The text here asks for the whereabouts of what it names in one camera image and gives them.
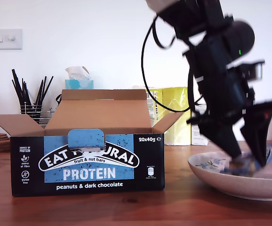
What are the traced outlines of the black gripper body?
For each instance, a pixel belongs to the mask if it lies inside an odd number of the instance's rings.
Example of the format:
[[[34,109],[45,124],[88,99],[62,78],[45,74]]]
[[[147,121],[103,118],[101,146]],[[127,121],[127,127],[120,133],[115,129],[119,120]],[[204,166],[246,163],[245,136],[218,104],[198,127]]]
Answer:
[[[272,114],[272,101],[255,104],[255,93],[248,86],[244,73],[229,72],[219,79],[204,78],[198,82],[199,91],[207,108],[203,115],[197,113],[187,123],[232,123],[245,116]]]

